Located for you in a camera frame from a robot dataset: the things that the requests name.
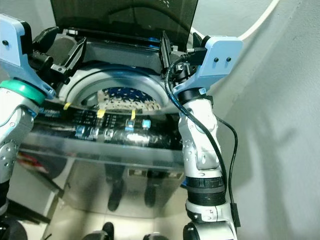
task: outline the black cable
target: black cable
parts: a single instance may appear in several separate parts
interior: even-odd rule
[[[232,172],[233,172],[233,169],[234,169],[234,164],[235,164],[235,159],[236,159],[236,154],[237,154],[237,149],[238,149],[238,135],[237,135],[237,132],[236,130],[229,124],[227,123],[226,121],[222,120],[220,117],[218,116],[215,116],[216,119],[224,124],[225,126],[227,126],[233,133],[234,135],[234,148],[233,148],[233,154],[232,154],[232,158],[231,158],[231,163],[230,163],[230,169],[229,169],[229,178],[228,178],[228,190],[229,190],[229,195],[230,195],[230,202],[232,204],[235,203],[234,201],[234,195],[233,195],[233,192],[232,192]]]
[[[227,171],[226,171],[226,166],[224,163],[224,160],[222,158],[221,152],[218,148],[218,145],[215,141],[215,139],[212,137],[210,131],[195,117],[193,116],[186,108],[184,108],[179,100],[175,97],[175,95],[172,93],[172,90],[170,88],[170,83],[169,81],[172,78],[172,71],[173,69],[176,67],[176,65],[180,62],[185,62],[188,61],[190,58],[189,54],[184,54],[181,57],[179,57],[178,59],[174,60],[171,65],[168,67],[167,72],[165,74],[165,78],[164,78],[164,86],[165,86],[165,91],[166,94],[168,95],[168,97],[170,98],[170,100],[172,101],[172,103],[186,116],[188,117],[195,125],[197,125],[207,136],[207,138],[209,139],[215,154],[219,160],[220,163],[220,167],[222,170],[222,178],[223,178],[223,183],[224,183],[224,192],[226,193],[227,191],[227,185],[228,185],[228,180],[227,180]]]
[[[50,233],[44,240],[48,240],[51,237],[52,237],[52,233]]]

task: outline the tinted glass lid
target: tinted glass lid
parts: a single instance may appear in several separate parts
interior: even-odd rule
[[[186,48],[198,0],[51,0],[56,25]]]

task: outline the washing machine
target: washing machine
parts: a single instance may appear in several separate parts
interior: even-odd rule
[[[45,102],[21,154],[53,180],[67,175],[60,187],[70,206],[154,218],[184,180],[164,74],[187,49],[197,2],[51,0],[60,32],[47,54],[63,65],[86,38],[85,55]]]

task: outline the white cable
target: white cable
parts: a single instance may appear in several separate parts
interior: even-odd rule
[[[259,19],[245,33],[243,33],[238,38],[243,41],[246,38],[248,38],[251,34],[253,34],[254,31],[256,31],[264,23],[264,21],[269,17],[269,15],[273,12],[275,7],[278,5],[279,1],[280,0],[272,0],[270,5],[267,7],[264,13],[259,17]]]

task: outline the cable connector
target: cable connector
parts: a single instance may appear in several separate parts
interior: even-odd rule
[[[187,53],[187,61],[190,65],[202,65],[207,54],[207,49],[205,47],[195,47],[193,49],[194,51]]]

